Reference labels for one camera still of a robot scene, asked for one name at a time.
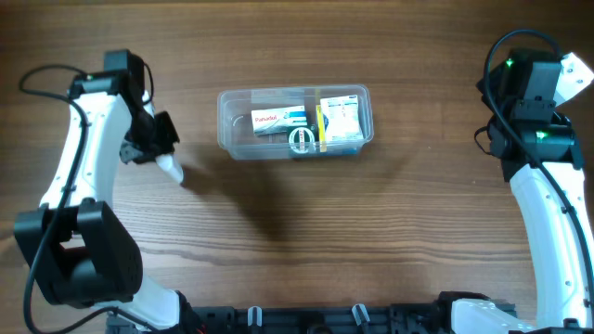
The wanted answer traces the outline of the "white spray bottle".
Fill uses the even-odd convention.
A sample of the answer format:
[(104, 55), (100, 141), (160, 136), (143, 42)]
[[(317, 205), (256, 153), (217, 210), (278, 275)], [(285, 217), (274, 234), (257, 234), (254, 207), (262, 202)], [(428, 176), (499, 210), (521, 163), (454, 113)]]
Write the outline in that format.
[(156, 158), (156, 162), (177, 184), (183, 183), (184, 171), (174, 154), (160, 155)]

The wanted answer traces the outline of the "white Panadol box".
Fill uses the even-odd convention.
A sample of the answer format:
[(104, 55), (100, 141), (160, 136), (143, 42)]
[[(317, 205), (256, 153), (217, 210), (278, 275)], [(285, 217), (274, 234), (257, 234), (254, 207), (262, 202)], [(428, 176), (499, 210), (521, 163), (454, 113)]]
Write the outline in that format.
[(257, 109), (251, 112), (251, 116), (255, 135), (283, 133), (290, 127), (307, 125), (304, 106)]

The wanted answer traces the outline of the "green Zam-Buk ointment box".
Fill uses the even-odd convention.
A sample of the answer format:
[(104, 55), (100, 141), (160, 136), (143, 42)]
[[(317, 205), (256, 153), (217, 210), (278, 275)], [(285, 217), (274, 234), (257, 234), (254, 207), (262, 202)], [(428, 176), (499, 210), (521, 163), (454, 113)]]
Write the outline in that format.
[(292, 158), (304, 158), (316, 154), (316, 128), (294, 126), (287, 132), (289, 154)]

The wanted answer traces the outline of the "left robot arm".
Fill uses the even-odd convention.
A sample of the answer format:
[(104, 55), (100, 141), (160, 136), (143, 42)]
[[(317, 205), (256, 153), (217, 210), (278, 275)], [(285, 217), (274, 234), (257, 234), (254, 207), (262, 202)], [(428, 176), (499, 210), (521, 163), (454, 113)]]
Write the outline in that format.
[(181, 292), (145, 273), (140, 249), (112, 209), (120, 164), (154, 162), (176, 183), (184, 180), (177, 131), (153, 97), (149, 65), (127, 49), (107, 52), (99, 72), (75, 69), (60, 96), (70, 125), (57, 171), (38, 208), (14, 225), (29, 266), (22, 305), (29, 331), (37, 331), (35, 290), (52, 305), (84, 309), (88, 319), (119, 317), (139, 333), (206, 331)]

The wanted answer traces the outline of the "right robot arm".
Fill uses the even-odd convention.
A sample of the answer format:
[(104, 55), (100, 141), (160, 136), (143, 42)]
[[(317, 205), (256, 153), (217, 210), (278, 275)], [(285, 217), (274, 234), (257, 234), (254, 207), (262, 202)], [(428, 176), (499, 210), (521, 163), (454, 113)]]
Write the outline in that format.
[(516, 48), (477, 87), (493, 116), (484, 128), (523, 216), (535, 271), (536, 322), (478, 294), (449, 295), (441, 318), (452, 333), (590, 333), (593, 233), (584, 200), (584, 157), (556, 108), (593, 72), (576, 54)]

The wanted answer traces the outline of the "clear plastic container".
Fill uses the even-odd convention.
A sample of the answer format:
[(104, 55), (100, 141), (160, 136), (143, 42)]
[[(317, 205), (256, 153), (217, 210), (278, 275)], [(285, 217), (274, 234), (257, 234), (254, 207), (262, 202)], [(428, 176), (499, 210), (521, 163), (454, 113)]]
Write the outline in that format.
[[(327, 151), (319, 151), (316, 125), (316, 106), (321, 98), (358, 96), (358, 118), (363, 133), (362, 140), (326, 142)], [(368, 89), (362, 84), (334, 84), (277, 88), (227, 90), (217, 102), (218, 143), (233, 159), (284, 160), (289, 154), (287, 132), (255, 135), (251, 112), (257, 109), (276, 109), (304, 106), (307, 125), (316, 128), (316, 154), (304, 158), (354, 155), (374, 136), (372, 107)]]

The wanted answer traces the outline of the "yellow blue lozenge box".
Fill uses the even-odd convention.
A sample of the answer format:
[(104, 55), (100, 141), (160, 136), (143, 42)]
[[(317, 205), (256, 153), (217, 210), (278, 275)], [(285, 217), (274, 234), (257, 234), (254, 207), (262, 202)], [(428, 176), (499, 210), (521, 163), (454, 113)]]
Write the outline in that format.
[(319, 151), (325, 153), (327, 151), (326, 144), (326, 125), (325, 116), (320, 105), (316, 106), (316, 125), (318, 133)]

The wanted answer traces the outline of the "white plaster box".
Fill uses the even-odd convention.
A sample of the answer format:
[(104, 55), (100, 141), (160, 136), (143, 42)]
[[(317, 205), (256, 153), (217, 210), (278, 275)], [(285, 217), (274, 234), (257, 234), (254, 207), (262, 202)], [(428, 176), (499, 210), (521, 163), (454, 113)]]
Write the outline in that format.
[(321, 98), (320, 106), (325, 116), (326, 142), (363, 139), (357, 95)]

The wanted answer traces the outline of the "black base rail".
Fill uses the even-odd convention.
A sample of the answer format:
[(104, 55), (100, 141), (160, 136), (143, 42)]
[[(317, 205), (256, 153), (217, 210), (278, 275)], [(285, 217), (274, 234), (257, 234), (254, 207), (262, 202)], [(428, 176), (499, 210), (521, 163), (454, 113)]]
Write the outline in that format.
[(407, 334), (451, 333), (440, 302), (337, 308), (195, 307), (172, 333), (191, 334)]

